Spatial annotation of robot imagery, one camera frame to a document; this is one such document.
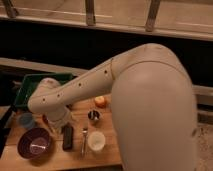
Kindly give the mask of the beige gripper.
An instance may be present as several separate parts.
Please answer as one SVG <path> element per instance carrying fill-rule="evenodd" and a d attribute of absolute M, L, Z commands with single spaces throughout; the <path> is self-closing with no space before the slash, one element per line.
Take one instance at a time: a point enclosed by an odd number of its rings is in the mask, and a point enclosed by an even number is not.
<path fill-rule="evenodd" d="M 61 107 L 47 112 L 46 117 L 51 127 L 60 131 L 70 121 L 71 113 L 67 107 Z"/>

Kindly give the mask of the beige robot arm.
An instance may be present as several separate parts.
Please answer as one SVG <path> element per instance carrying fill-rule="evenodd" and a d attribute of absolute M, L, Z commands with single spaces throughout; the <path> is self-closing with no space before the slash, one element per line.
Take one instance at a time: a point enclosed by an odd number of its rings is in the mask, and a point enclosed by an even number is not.
<path fill-rule="evenodd" d="M 125 171 L 196 171 L 193 85 L 175 53 L 163 45 L 128 50 L 57 88 L 41 84 L 28 108 L 59 126 L 69 104 L 104 94 L 111 95 Z"/>

